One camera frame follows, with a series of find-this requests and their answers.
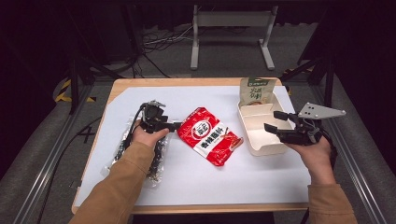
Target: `person's right hand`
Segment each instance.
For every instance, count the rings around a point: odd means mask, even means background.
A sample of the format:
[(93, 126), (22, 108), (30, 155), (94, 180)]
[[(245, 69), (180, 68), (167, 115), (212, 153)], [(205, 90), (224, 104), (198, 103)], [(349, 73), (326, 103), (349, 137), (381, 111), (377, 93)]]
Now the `person's right hand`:
[(298, 152), (304, 165), (308, 168), (311, 175), (311, 184), (335, 184), (332, 165), (330, 163), (331, 147), (325, 137), (321, 137), (319, 142), (311, 146), (299, 146), (285, 144), (287, 147)]
[(158, 140), (169, 134), (169, 129), (162, 129), (156, 133), (146, 133), (142, 127), (140, 127), (141, 120), (138, 120), (135, 125), (134, 133), (132, 134), (132, 142), (140, 142), (148, 147), (155, 147)]

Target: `sleeve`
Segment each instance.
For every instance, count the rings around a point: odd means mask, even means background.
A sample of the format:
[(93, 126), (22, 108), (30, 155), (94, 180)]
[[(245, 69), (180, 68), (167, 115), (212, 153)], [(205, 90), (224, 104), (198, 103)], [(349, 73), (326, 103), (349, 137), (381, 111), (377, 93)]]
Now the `sleeve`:
[(311, 223), (358, 223), (340, 185), (310, 185), (308, 197)]
[(152, 148), (132, 142), (69, 223), (127, 223), (153, 158)]

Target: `red snack bag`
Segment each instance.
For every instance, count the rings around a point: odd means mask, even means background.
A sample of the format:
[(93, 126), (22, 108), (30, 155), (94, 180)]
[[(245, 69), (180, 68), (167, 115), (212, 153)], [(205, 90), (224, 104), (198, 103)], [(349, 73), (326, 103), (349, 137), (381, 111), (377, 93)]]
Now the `red snack bag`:
[(178, 136), (201, 156), (216, 166), (224, 165), (243, 143), (204, 107), (196, 108), (177, 130)]

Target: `beige plastic container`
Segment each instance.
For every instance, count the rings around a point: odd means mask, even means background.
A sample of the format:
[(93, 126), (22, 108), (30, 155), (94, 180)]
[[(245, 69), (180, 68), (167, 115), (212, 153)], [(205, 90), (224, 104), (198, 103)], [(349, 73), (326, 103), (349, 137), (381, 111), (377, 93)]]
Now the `beige plastic container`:
[(239, 118), (247, 134), (249, 151), (254, 156), (279, 154), (287, 150), (275, 134), (264, 130), (264, 123), (278, 129), (293, 129), (289, 121), (274, 118), (274, 111), (284, 111), (275, 94), (272, 94), (268, 102), (264, 105), (243, 105), (239, 108)]

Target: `snack package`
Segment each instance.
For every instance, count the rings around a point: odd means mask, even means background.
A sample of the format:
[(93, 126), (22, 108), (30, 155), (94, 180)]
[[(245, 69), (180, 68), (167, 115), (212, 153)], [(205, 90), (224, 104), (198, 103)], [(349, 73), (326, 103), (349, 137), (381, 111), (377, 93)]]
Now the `snack package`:
[(273, 94), (276, 79), (260, 77), (244, 77), (241, 79), (239, 89), (239, 107), (243, 105), (268, 104)]
[(222, 166), (243, 143), (204, 107), (196, 108), (181, 124), (177, 134), (192, 149), (216, 166)]

